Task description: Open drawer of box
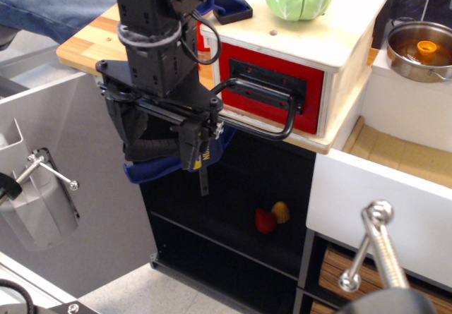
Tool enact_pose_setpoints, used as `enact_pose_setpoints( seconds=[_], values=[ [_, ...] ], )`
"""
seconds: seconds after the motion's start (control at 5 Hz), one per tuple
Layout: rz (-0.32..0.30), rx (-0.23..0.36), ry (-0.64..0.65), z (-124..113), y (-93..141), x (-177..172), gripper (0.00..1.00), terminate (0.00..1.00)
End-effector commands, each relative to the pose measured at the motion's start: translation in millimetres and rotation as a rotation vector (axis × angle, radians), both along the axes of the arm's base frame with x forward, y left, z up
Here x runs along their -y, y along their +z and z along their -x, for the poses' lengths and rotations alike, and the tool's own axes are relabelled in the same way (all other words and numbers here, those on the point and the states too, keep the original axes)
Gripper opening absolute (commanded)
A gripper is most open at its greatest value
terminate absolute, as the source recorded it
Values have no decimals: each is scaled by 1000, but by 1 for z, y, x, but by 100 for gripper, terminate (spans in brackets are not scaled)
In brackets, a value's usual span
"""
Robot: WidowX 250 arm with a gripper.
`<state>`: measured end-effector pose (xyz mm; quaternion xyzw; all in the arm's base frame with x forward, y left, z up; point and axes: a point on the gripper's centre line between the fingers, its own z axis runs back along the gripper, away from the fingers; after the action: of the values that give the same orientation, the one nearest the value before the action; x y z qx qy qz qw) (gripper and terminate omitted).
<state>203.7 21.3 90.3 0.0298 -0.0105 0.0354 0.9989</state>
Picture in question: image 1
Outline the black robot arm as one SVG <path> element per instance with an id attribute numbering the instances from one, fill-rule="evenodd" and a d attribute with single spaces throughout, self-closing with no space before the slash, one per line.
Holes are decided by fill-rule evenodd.
<path id="1" fill-rule="evenodd" d="M 117 0 L 124 61 L 101 60 L 107 111 L 127 160 L 167 155 L 193 169 L 222 133 L 222 102 L 198 74 L 196 24 L 206 0 Z"/>

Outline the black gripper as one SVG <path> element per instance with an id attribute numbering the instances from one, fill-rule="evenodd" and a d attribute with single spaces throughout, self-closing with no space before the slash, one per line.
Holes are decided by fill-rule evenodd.
<path id="1" fill-rule="evenodd" d="M 102 74 L 102 94 L 108 114 L 123 141 L 127 161 L 145 161 L 144 140 L 148 116 L 172 123 L 178 134 L 182 169 L 195 171 L 220 160 L 224 151 L 224 123 L 218 122 L 223 103 L 199 80 L 194 66 L 170 90 L 159 96 L 144 84 L 135 84 L 127 61 L 101 60 L 96 69 Z M 211 128 L 209 123 L 216 123 Z"/>

